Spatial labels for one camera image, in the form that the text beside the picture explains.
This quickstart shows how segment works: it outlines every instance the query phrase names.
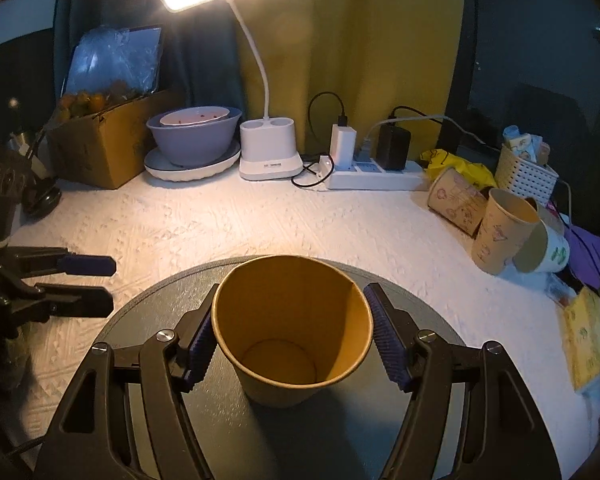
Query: yellow tissue package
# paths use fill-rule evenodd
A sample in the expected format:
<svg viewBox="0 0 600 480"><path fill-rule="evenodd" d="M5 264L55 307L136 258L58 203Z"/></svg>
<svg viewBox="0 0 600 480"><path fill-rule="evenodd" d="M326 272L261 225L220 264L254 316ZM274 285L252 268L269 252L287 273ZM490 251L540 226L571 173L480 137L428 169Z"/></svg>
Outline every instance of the yellow tissue package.
<svg viewBox="0 0 600 480"><path fill-rule="evenodd" d="M487 186L497 187L491 171L484 164L469 162L461 156L453 155L445 150L429 150L422 153L420 158L429 163L424 171L432 182L447 166L453 166L477 189Z"/></svg>
<svg viewBox="0 0 600 480"><path fill-rule="evenodd" d="M571 383L583 393L600 380L600 298L584 286L558 318Z"/></svg>

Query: plate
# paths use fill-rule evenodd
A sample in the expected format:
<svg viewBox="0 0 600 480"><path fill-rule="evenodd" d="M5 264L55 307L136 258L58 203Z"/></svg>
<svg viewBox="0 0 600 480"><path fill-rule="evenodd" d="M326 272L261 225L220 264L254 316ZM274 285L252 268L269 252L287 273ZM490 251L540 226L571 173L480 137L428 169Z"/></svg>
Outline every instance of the plate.
<svg viewBox="0 0 600 480"><path fill-rule="evenodd" d="M144 158L144 168L160 180L189 182L207 178L230 168L240 158L240 143L232 140L229 149L213 162L200 168L183 168L171 164L158 148L152 149Z"/></svg>
<svg viewBox="0 0 600 480"><path fill-rule="evenodd" d="M229 115L229 110L221 106L198 106L166 114L160 119L160 124L162 126L191 126L222 119L227 115Z"/></svg>

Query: white basket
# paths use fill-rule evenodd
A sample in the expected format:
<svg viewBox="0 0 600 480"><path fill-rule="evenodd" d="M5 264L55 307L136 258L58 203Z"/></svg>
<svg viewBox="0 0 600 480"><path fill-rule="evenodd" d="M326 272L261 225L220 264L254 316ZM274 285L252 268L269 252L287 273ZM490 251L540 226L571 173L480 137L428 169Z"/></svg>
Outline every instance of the white basket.
<svg viewBox="0 0 600 480"><path fill-rule="evenodd" d="M554 192L558 174L549 166L543 168L515 156L509 148L503 146L495 179L498 187L523 198L532 196L542 205L546 205Z"/></svg>

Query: textured tablecloth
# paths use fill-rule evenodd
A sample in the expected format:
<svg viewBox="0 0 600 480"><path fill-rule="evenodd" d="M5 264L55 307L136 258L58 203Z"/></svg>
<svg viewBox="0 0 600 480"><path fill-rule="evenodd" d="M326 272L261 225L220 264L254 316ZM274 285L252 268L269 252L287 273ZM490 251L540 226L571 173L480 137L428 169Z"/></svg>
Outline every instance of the textured tablecloth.
<svg viewBox="0 0 600 480"><path fill-rule="evenodd" d="M45 281L106 286L117 310L176 272L231 256L304 254L369 270L432 306L467 345L503 343L544 417L563 476L587 457L596 415L571 387L544 276L512 267L499 277L481 272L469 256L471 239L428 211L426 193L302 190L288 181L244 181L236 167L200 182L171 184L143 173L116 191L61 187L58 208L21 227L11 244L110 254L118 272ZM35 325L35 381L21 410L30 437L45 433L105 322L52 318Z"/></svg>

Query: purple paper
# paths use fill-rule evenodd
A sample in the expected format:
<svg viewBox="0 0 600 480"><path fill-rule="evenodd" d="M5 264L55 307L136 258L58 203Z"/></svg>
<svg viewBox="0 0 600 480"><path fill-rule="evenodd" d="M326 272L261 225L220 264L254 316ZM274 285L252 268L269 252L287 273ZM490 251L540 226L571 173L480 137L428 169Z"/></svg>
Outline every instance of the purple paper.
<svg viewBox="0 0 600 480"><path fill-rule="evenodd" d="M569 257L571 272L581 282L597 290L600 288L600 237L577 226L573 226L571 229L573 232L567 229L565 234L571 248Z"/></svg>

